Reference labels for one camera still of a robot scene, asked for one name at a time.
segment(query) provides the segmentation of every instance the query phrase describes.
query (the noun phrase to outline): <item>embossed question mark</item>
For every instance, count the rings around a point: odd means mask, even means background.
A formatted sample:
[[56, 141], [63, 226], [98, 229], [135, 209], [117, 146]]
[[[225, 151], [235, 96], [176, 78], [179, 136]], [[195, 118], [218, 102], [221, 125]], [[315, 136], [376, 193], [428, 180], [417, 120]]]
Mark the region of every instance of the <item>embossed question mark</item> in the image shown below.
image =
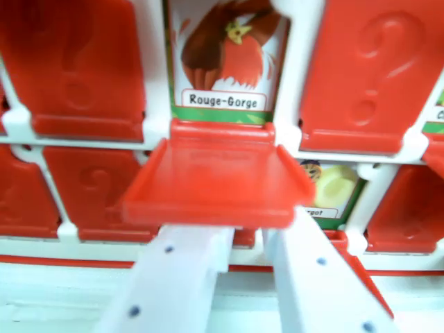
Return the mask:
[[67, 75], [65, 94], [67, 103], [76, 109], [87, 108], [91, 92], [78, 78], [78, 56], [93, 37], [93, 17], [89, 0], [63, 1], [68, 15], [69, 32], [62, 54], [62, 68]]
[[91, 166], [79, 175], [79, 183], [87, 191], [92, 191], [103, 200], [105, 220], [111, 223], [121, 223], [119, 210], [119, 188], [122, 184], [120, 177], [111, 169]]
[[406, 12], [389, 12], [369, 21], [359, 35], [358, 52], [374, 69], [363, 98], [352, 111], [359, 126], [371, 122], [384, 83], [408, 70], [425, 41], [422, 22]]

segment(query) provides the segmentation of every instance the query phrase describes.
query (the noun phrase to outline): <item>cartoon face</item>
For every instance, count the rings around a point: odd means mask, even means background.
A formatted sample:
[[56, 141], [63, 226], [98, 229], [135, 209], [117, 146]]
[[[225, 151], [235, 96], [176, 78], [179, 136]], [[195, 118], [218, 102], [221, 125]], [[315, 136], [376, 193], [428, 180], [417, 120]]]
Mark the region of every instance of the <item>cartoon face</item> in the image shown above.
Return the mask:
[[228, 38], [238, 45], [242, 44], [242, 37], [250, 30], [251, 26], [241, 26], [237, 20], [230, 22], [225, 27]]
[[307, 172], [312, 182], [316, 182], [322, 174], [322, 168], [318, 161], [305, 160], [300, 165]]

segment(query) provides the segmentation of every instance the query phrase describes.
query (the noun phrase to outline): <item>red plastic panel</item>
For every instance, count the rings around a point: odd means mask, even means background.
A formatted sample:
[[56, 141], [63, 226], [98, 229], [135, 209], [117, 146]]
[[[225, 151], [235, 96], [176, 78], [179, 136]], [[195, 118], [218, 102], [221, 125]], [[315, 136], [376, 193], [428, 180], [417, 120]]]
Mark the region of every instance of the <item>red plastic panel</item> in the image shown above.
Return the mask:
[[442, 0], [327, 0], [302, 98], [305, 150], [400, 150], [444, 65]]
[[119, 199], [139, 171], [132, 151], [47, 147], [44, 156], [81, 239], [150, 241], [157, 226], [123, 224]]
[[0, 146], [0, 234], [57, 237], [59, 213], [38, 165]]
[[233, 246], [246, 246], [252, 248], [255, 245], [256, 230], [243, 229], [234, 232]]
[[368, 228], [368, 250], [431, 253], [444, 237], [444, 180], [427, 166], [398, 171]]
[[123, 198], [133, 223], [284, 228], [315, 188], [274, 129], [173, 121]]
[[[8, 102], [6, 100], [6, 95], [5, 92], [3, 91], [3, 87], [0, 85], [0, 117], [3, 113], [5, 113], [6, 111], [8, 111], [9, 109], [9, 105]], [[5, 133], [5, 129], [3, 127], [3, 124], [0, 121], [0, 133]]]
[[128, 0], [0, 0], [0, 49], [42, 135], [142, 140], [145, 106]]
[[429, 146], [422, 159], [430, 169], [444, 179], [444, 136], [442, 134], [424, 134], [429, 138]]

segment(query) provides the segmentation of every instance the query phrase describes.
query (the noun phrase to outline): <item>white plastic arm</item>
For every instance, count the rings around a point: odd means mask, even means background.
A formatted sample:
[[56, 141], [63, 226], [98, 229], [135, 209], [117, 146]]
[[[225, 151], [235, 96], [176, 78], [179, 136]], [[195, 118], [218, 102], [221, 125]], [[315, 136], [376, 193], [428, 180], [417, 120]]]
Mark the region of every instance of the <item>white plastic arm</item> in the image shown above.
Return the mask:
[[264, 232], [282, 333], [391, 333], [397, 328], [303, 207], [293, 225]]
[[165, 226], [134, 265], [96, 333], [204, 333], [234, 228]]

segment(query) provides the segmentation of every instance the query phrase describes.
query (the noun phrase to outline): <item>bird illustration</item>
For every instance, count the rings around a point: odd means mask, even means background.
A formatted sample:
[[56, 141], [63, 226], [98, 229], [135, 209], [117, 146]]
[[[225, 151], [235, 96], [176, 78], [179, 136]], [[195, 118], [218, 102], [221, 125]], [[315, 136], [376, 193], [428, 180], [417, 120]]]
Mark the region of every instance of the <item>bird illustration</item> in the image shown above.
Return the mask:
[[[238, 18], [254, 15], [245, 24]], [[217, 3], [188, 37], [181, 60], [191, 86], [211, 90], [219, 79], [233, 78], [256, 87], [264, 73], [262, 46], [278, 27], [281, 16], [270, 0]]]

